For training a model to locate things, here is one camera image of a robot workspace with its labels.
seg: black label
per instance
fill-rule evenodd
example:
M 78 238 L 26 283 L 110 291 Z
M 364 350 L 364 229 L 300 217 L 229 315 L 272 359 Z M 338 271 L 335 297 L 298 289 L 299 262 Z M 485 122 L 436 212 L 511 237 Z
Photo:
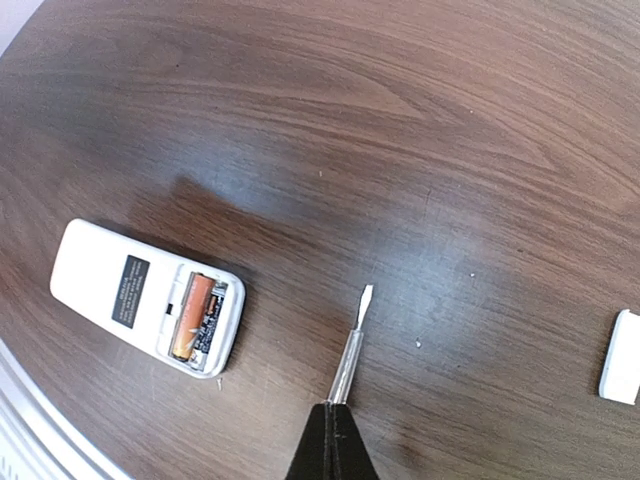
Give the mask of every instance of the black label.
M 127 263 L 124 264 L 124 271 L 120 279 L 116 304 L 111 314 L 113 320 L 133 328 L 148 271 L 149 262 L 132 255 L 127 257 Z

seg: wood grain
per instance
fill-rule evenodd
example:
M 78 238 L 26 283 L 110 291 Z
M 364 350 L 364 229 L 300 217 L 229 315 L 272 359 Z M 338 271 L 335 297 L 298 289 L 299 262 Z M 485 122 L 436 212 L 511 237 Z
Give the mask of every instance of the wood grain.
M 0 60 L 0 335 L 137 478 L 282 478 L 365 283 L 382 478 L 640 478 L 640 9 L 47 0 Z M 53 300 L 75 217 L 228 268 L 223 389 Z

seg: brown wooden surface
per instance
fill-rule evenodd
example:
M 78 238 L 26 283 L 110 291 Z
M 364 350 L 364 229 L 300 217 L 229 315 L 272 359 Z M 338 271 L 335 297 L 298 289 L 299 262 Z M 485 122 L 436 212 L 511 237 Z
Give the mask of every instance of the brown wooden surface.
M 632 1 L 46 0 L 0 60 L 0 335 L 138 478 L 277 479 L 365 283 L 389 479 L 636 479 Z M 223 389 L 51 298 L 74 217 L 227 268 Z M 92 272 L 87 272 L 91 281 Z

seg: screwdriver tip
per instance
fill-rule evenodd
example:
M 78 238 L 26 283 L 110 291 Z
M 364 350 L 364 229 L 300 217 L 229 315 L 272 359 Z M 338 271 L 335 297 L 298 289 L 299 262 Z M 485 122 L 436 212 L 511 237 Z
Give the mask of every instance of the screwdriver tip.
M 358 309 L 358 321 L 356 322 L 356 330 L 360 330 L 362 328 L 362 322 L 364 321 L 364 316 L 367 313 L 367 309 L 369 308 L 369 304 L 371 303 L 371 297 L 373 296 L 373 285 L 367 285 L 364 287 L 364 292 L 362 292 L 362 297 L 360 297 L 360 308 Z

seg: battery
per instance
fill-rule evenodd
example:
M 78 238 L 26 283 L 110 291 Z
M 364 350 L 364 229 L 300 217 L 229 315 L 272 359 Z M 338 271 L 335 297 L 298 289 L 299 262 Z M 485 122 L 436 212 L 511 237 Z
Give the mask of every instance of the battery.
M 211 291 L 204 320 L 202 321 L 202 326 L 194 342 L 191 358 L 189 359 L 189 365 L 195 370 L 202 370 L 204 368 L 207 355 L 211 349 L 211 343 L 213 342 L 213 335 L 218 326 L 220 310 L 222 309 L 226 289 L 226 284 L 218 283 Z
M 189 360 L 214 286 L 215 280 L 212 278 L 200 273 L 191 274 L 171 342 L 173 358 L 183 362 Z

